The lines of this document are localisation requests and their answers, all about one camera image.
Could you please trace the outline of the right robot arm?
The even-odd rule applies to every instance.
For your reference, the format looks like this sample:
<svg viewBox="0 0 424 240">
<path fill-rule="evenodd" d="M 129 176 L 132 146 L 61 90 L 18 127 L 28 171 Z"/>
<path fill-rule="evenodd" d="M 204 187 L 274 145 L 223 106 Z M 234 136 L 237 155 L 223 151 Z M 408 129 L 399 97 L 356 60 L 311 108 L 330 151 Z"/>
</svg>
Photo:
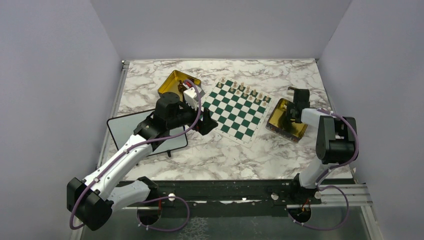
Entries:
<svg viewBox="0 0 424 240">
<path fill-rule="evenodd" d="M 316 157 L 290 182 L 289 199 L 300 204 L 313 197 L 322 180 L 334 169 L 355 161 L 359 154 L 356 120 L 333 111 L 310 106 L 310 91 L 290 86 L 293 100 L 281 116 L 282 128 L 295 133 L 295 126 L 305 124 L 317 128 Z"/>
</svg>

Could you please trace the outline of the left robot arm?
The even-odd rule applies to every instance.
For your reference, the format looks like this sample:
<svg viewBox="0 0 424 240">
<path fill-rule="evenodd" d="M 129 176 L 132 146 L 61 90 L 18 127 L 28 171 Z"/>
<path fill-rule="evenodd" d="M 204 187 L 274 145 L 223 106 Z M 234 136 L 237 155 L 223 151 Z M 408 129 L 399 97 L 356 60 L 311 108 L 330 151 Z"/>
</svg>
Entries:
<svg viewBox="0 0 424 240">
<path fill-rule="evenodd" d="M 208 108 L 202 108 L 201 97 L 194 88 L 180 98 L 174 92 L 163 93 L 154 111 L 134 129 L 123 147 L 93 173 L 79 180 L 71 179 L 66 186 L 66 207 L 70 211 L 69 226 L 77 230 L 74 219 L 95 231 L 111 215 L 132 204 L 152 205 L 157 200 L 157 186 L 147 177 L 119 186 L 119 182 L 143 158 L 151 155 L 161 144 L 173 137 L 170 131 L 187 125 L 207 135 L 218 126 Z"/>
</svg>

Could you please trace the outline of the green white chess board mat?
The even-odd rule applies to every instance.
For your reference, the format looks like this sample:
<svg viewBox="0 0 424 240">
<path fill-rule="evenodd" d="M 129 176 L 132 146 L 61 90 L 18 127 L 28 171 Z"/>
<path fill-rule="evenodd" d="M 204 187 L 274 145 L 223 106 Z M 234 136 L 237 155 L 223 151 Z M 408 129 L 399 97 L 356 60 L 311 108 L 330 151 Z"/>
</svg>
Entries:
<svg viewBox="0 0 424 240">
<path fill-rule="evenodd" d="M 251 148 L 272 107 L 273 96 L 258 90 L 257 95 L 252 96 L 254 88 L 250 86 L 250 92 L 244 98 L 243 94 L 246 93 L 248 85 L 244 83 L 244 90 L 241 91 L 241 83 L 237 81 L 236 88 L 233 88 L 234 81 L 232 78 L 219 77 L 210 92 L 202 98 L 202 107 L 209 109 L 211 118 L 218 123 L 218 127 L 213 129 L 214 132 Z M 262 99 L 256 103 L 260 93 Z"/>
</svg>

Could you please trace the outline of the gold tin with light pieces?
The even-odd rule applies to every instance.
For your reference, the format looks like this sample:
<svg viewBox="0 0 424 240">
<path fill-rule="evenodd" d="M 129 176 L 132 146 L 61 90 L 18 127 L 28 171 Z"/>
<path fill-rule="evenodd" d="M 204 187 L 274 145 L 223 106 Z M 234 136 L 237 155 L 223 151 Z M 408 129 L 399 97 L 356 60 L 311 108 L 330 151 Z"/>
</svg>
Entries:
<svg viewBox="0 0 424 240">
<path fill-rule="evenodd" d="M 285 98 L 279 99 L 268 118 L 266 128 L 291 142 L 298 143 L 303 138 L 308 125 L 295 123 L 288 119 L 286 111 L 289 103 L 291 102 Z"/>
</svg>

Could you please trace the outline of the gold tin with dark pieces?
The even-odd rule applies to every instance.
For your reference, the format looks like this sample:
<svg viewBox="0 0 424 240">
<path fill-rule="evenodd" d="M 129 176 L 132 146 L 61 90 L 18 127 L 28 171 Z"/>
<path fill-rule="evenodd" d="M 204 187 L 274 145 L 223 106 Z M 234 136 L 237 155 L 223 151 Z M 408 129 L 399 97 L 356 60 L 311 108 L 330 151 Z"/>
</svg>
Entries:
<svg viewBox="0 0 424 240">
<path fill-rule="evenodd" d="M 202 87 L 202 81 L 198 78 L 192 77 L 186 73 L 178 70 L 174 70 L 167 77 L 164 83 L 158 88 L 157 93 L 159 96 L 166 92 L 176 93 L 180 100 L 183 100 L 183 83 L 184 80 L 189 79 L 198 87 Z"/>
</svg>

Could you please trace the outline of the beige stapler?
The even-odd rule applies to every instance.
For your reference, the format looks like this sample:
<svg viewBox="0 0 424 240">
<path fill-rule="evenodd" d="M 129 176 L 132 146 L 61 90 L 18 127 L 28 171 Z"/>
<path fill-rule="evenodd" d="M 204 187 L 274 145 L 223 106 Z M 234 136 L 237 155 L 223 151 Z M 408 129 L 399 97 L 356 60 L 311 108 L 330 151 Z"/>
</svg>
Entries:
<svg viewBox="0 0 424 240">
<path fill-rule="evenodd" d="M 294 95 L 294 93 L 295 93 L 295 90 L 296 90 L 296 88 L 295 88 L 295 87 L 293 87 L 293 86 L 289 86 L 289 87 L 287 88 L 287 95 L 289 95 L 289 96 L 293 96 L 293 95 Z"/>
</svg>

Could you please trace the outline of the small whiteboard with stand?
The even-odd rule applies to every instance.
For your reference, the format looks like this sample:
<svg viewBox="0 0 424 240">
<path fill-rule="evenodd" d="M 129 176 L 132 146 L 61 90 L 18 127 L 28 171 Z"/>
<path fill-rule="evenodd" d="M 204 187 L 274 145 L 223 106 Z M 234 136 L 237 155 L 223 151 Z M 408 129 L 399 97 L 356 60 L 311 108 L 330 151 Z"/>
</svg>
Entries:
<svg viewBox="0 0 424 240">
<path fill-rule="evenodd" d="M 119 150 L 128 141 L 129 137 L 134 133 L 137 125 L 144 121 L 154 109 L 141 112 L 131 113 L 127 115 L 117 116 L 107 120 L 107 127 L 111 134 L 111 139 L 115 150 Z M 150 156 L 167 154 L 171 157 L 171 153 L 183 149 L 188 146 L 187 134 L 180 135 L 176 138 L 166 140 Z"/>
</svg>

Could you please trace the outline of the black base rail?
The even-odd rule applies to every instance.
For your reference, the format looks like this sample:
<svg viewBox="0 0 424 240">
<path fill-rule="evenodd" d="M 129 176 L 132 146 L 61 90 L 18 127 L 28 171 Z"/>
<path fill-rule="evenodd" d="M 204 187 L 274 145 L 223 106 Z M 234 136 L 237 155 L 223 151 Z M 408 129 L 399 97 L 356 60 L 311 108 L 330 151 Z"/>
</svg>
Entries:
<svg viewBox="0 0 424 240">
<path fill-rule="evenodd" d="M 149 199 L 175 194 L 184 199 L 191 217 L 287 217 L 287 206 L 323 203 L 313 195 L 295 198 L 289 179 L 268 180 L 155 180 Z"/>
</svg>

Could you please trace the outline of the aluminium rail right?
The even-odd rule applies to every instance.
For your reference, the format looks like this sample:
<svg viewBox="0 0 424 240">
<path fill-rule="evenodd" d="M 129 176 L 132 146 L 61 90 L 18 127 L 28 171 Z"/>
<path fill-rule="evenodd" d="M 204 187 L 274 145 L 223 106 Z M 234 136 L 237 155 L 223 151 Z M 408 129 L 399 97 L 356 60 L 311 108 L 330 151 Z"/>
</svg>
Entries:
<svg viewBox="0 0 424 240">
<path fill-rule="evenodd" d="M 331 208 L 346 207 L 346 199 L 350 207 L 372 206 L 373 201 L 365 184 L 342 184 L 336 185 L 342 192 L 334 187 L 322 185 L 324 190 L 318 194 L 318 199 L 312 198 L 306 207 Z"/>
</svg>

